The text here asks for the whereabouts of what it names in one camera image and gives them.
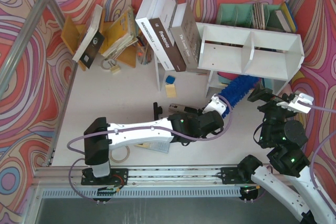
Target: blue brush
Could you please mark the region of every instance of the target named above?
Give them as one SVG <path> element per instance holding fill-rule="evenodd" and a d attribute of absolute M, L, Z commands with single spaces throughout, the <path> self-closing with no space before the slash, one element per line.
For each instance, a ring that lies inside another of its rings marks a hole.
<path fill-rule="evenodd" d="M 238 76 L 224 88 L 219 95 L 225 97 L 233 108 L 248 92 L 254 88 L 259 81 L 259 77 L 253 76 Z M 229 113 L 229 109 L 225 110 L 222 117 L 224 118 Z"/>

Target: gray floor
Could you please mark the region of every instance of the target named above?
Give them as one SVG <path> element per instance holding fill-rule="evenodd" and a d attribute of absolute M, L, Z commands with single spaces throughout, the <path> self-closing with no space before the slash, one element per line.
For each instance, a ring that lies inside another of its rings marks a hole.
<path fill-rule="evenodd" d="M 298 224 L 273 196 L 253 204 L 238 198 L 115 199 L 96 206 L 83 199 L 44 199 L 38 224 Z"/>

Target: book spine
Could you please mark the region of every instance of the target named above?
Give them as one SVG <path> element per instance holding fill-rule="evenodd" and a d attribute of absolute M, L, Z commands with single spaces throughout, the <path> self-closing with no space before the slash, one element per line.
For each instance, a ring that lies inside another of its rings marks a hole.
<path fill-rule="evenodd" d="M 170 59 L 168 58 L 168 55 L 166 54 L 163 46 L 161 45 L 159 38 L 155 34 L 149 20 L 147 18 L 141 18 L 135 21 L 138 24 L 139 28 L 141 29 L 142 33 L 144 34 L 149 45 L 152 47 L 154 53 L 156 54 L 157 58 L 162 64 L 164 70 L 166 71 L 174 70 L 174 66 L 171 63 Z"/>
<path fill-rule="evenodd" d="M 171 63 L 174 66 L 176 72 L 183 72 L 186 69 L 186 64 L 181 56 L 181 53 L 177 45 L 173 45 L 168 39 L 167 32 L 165 31 L 160 18 L 153 18 L 149 20 L 156 36 L 164 48 L 166 54 L 168 55 Z"/>
<path fill-rule="evenodd" d="M 185 41 L 185 34 L 181 27 L 171 27 L 170 31 L 175 39 L 176 45 L 180 50 L 182 58 L 189 69 L 197 68 L 197 62 L 192 57 L 192 51 L 189 43 Z"/>

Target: red wire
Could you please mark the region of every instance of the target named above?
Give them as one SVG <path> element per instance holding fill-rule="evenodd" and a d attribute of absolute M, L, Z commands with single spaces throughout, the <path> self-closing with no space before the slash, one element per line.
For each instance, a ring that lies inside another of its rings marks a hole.
<path fill-rule="evenodd" d="M 125 184 L 125 183 L 124 183 L 124 180 L 123 180 L 122 177 L 120 177 L 119 175 L 117 175 L 117 174 L 113 174 L 112 177 L 117 177 L 117 178 L 119 178 L 120 181 L 121 181 L 121 185 L 122 185 L 122 186 Z"/>

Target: swirl pattern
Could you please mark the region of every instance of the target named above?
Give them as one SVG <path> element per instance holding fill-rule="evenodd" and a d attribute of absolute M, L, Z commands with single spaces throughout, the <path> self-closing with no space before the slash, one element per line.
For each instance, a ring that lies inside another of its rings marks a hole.
<path fill-rule="evenodd" d="M 0 66 L 36 0 L 0 0 Z M 76 24 L 88 19 L 95 4 L 107 9 L 106 21 L 115 20 L 142 0 L 56 0 Z M 188 1 L 199 22 L 213 23 L 220 3 L 284 0 L 177 0 Z M 336 0 L 301 0 L 295 8 L 306 59 L 293 78 L 294 90 L 315 97 L 317 105 L 336 108 Z M 74 64 L 60 38 L 60 29 L 45 10 L 15 74 L 0 101 L 0 222 L 19 223 L 29 196 L 34 171 L 45 162 L 50 141 L 68 89 Z M 334 115 L 311 111 L 299 115 L 309 136 L 305 146 L 311 157 L 318 143 L 336 126 Z M 336 199 L 336 141 L 319 154 L 317 174 L 330 196 Z"/>

